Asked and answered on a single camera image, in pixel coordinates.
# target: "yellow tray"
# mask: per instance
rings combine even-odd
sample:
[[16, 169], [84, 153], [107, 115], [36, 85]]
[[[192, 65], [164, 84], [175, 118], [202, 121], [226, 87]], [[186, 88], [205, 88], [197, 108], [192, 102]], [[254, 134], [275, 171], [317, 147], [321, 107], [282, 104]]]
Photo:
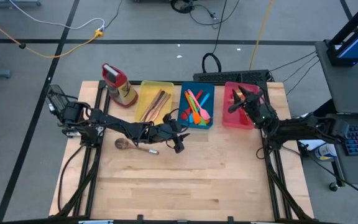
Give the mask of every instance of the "yellow tray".
[[157, 93], [163, 90], [166, 93], [171, 94], [171, 97], [161, 108], [158, 113], [158, 117], [154, 120], [154, 124], [161, 124], [162, 118], [172, 110], [172, 98], [173, 98], [173, 83], [169, 82], [153, 82], [153, 81], [142, 81], [140, 85], [140, 95], [137, 103], [135, 121], [140, 122], [145, 110], [149, 107], [151, 102]]

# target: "yellow cable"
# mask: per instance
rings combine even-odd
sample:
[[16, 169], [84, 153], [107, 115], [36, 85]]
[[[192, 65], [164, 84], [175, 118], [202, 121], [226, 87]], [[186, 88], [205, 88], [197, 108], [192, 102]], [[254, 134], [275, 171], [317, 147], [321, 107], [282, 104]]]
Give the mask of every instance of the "yellow cable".
[[251, 63], [249, 64], [249, 70], [251, 70], [252, 64], [254, 63], [254, 57], [255, 57], [255, 54], [256, 54], [256, 50], [258, 49], [258, 46], [259, 46], [259, 40], [262, 38], [262, 33], [264, 31], [264, 28], [265, 28], [267, 16], [269, 15], [270, 10], [272, 9], [272, 5], [273, 5], [273, 0], [270, 0], [270, 2], [268, 4], [268, 8], [266, 10], [264, 21], [262, 23], [262, 26], [260, 27], [259, 36], [258, 36], [258, 40], [256, 41], [254, 52], [252, 53]]
[[[7, 34], [4, 30], [2, 30], [0, 28], [0, 31], [6, 36], [8, 37], [9, 39], [11, 39], [13, 42], [17, 43], [18, 45], [22, 45], [19, 41], [17, 41], [15, 38], [11, 37], [9, 34]], [[95, 31], [95, 35], [90, 39], [88, 40], [87, 42], [83, 43], [83, 44], [80, 44], [80, 45], [77, 45], [76, 47], [72, 48], [71, 50], [69, 50], [68, 52], [64, 53], [64, 54], [61, 54], [61, 55], [56, 55], [56, 56], [46, 56], [46, 55], [43, 55], [43, 54], [40, 54], [38, 52], [36, 52], [35, 50], [29, 48], [29, 47], [26, 47], [27, 50], [31, 51], [33, 54], [36, 54], [38, 56], [41, 56], [41, 57], [44, 57], [44, 58], [60, 58], [60, 57], [63, 57], [63, 56], [66, 56], [70, 53], [72, 53], [73, 51], [75, 51], [76, 49], [94, 41], [94, 39], [100, 37], [103, 35], [103, 32], [101, 32], [100, 30], [96, 30]]]

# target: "plastic bin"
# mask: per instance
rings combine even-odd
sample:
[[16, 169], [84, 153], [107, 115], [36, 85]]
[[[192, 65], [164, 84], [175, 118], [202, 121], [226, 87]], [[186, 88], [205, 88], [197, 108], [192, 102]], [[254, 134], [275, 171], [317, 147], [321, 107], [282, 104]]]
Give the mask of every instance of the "plastic bin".
[[189, 128], [201, 128], [201, 129], [209, 129], [213, 123], [213, 115], [214, 115], [214, 96], [215, 96], [215, 86], [212, 84], [206, 84], [206, 83], [196, 83], [196, 82], [184, 82], [182, 83], [181, 90], [180, 90], [180, 102], [179, 102], [179, 109], [178, 112], [178, 122], [183, 125], [188, 125], [188, 121], [184, 120], [180, 117], [182, 112], [186, 110], [189, 107], [189, 104], [187, 102], [185, 91], [191, 90], [194, 95], [197, 95], [197, 93], [202, 90], [203, 94], [200, 96], [198, 102], [201, 103], [204, 96], [206, 96], [209, 93], [209, 97], [205, 104], [202, 106], [203, 109], [205, 109], [208, 114], [210, 115], [211, 119], [209, 123], [206, 126], [197, 125], [194, 123], [189, 124]]
[[154, 82], [154, 81], [142, 81], [140, 84], [140, 95], [137, 103], [135, 121], [140, 122], [144, 111], [149, 107], [151, 102], [157, 93], [163, 90], [169, 94], [171, 97], [161, 108], [158, 113], [157, 118], [154, 120], [154, 124], [161, 124], [162, 118], [172, 110], [172, 98], [173, 98], [173, 83], [170, 82]]
[[234, 113], [228, 112], [229, 107], [232, 105], [232, 103], [229, 102], [233, 96], [232, 90], [238, 90], [239, 86], [245, 88], [248, 91], [253, 91], [254, 93], [258, 93], [259, 91], [259, 87], [257, 85], [227, 82], [224, 86], [223, 125], [234, 128], [253, 129], [254, 124], [245, 114], [243, 109], [238, 109]]

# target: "gray desk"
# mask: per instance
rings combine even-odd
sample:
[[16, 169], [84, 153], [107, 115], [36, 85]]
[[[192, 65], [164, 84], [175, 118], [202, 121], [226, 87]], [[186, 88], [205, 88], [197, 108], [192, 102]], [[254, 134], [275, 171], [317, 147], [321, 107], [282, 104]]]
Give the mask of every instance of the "gray desk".
[[339, 113], [358, 113], [358, 63], [353, 67], [333, 67], [324, 42], [315, 44], [321, 67]]
[[[326, 44], [317, 42], [315, 46], [332, 97], [332, 100], [314, 112], [315, 115], [353, 113], [342, 114], [340, 117], [351, 126], [358, 125], [358, 64], [353, 67], [332, 67]], [[358, 156], [347, 156], [342, 145], [336, 145], [335, 148], [339, 164], [337, 166], [333, 163], [334, 171], [339, 171], [338, 174], [346, 181], [358, 184]]]

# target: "wooden spoon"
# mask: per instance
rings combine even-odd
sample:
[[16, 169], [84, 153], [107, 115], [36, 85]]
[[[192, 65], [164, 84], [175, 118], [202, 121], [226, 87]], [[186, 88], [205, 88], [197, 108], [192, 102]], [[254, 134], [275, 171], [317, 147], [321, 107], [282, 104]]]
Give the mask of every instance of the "wooden spoon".
[[140, 147], [135, 147], [131, 144], [129, 144], [129, 141], [124, 139], [124, 138], [119, 138], [116, 140], [116, 142], [114, 143], [117, 147], [117, 149], [123, 150], [123, 149], [138, 149], [140, 151], [144, 151], [144, 152], [148, 152], [154, 155], [158, 155], [160, 154], [160, 152], [158, 152], [157, 150], [153, 150], [153, 149], [143, 149]]

